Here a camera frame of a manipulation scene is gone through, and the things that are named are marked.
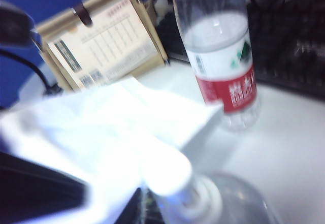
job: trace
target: clear plastic bottle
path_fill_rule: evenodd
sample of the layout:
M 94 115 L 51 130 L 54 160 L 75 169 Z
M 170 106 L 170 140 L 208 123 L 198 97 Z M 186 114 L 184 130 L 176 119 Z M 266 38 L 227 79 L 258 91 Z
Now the clear plastic bottle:
M 142 174 L 166 224 L 282 223 L 245 181 L 228 174 L 194 174 L 189 160 L 175 148 L 154 147 L 149 149 L 152 156 L 143 163 Z
M 228 128 L 252 125 L 259 102 L 245 0 L 174 0 L 174 7 L 204 101 L 223 101 Z

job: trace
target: black clip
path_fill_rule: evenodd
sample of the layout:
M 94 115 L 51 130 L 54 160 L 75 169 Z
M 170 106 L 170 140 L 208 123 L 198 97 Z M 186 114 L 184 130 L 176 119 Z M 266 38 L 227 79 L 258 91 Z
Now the black clip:
M 73 14 L 77 15 L 84 25 L 87 27 L 92 26 L 92 19 L 89 15 L 87 9 L 83 6 L 82 3 L 77 4 L 72 8 Z

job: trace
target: white bottle label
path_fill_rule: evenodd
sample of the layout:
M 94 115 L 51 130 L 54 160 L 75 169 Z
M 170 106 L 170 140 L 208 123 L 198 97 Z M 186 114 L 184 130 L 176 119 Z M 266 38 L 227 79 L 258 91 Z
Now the white bottle label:
M 213 52 L 187 50 L 206 103 L 221 99 L 225 112 L 235 112 L 256 97 L 249 32 L 235 43 Z

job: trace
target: white desk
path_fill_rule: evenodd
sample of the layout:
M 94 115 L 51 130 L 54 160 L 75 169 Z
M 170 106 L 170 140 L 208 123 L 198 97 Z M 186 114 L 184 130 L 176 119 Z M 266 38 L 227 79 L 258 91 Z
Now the white desk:
M 140 81 L 203 103 L 189 65 L 173 62 Z M 35 98 L 39 94 L 32 91 L 42 89 L 34 76 L 21 95 Z M 217 129 L 195 167 L 246 179 L 275 206 L 285 223 L 325 223 L 325 103 L 264 85 L 258 86 L 258 93 L 262 106 L 256 124 L 237 133 Z

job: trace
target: blue wall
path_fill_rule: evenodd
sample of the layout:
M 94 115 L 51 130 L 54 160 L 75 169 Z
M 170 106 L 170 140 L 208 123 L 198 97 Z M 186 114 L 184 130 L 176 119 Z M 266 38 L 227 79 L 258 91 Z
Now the blue wall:
M 62 11 L 65 8 L 74 6 L 80 0 L 6 0 L 23 9 L 34 20 L 39 23 L 50 16 Z M 35 47 L 28 49 L 6 48 L 17 53 L 33 63 L 40 65 L 43 61 L 38 55 Z M 24 83 L 31 70 L 14 61 L 0 57 L 0 105 L 4 107 L 10 106 L 17 100 L 17 91 Z

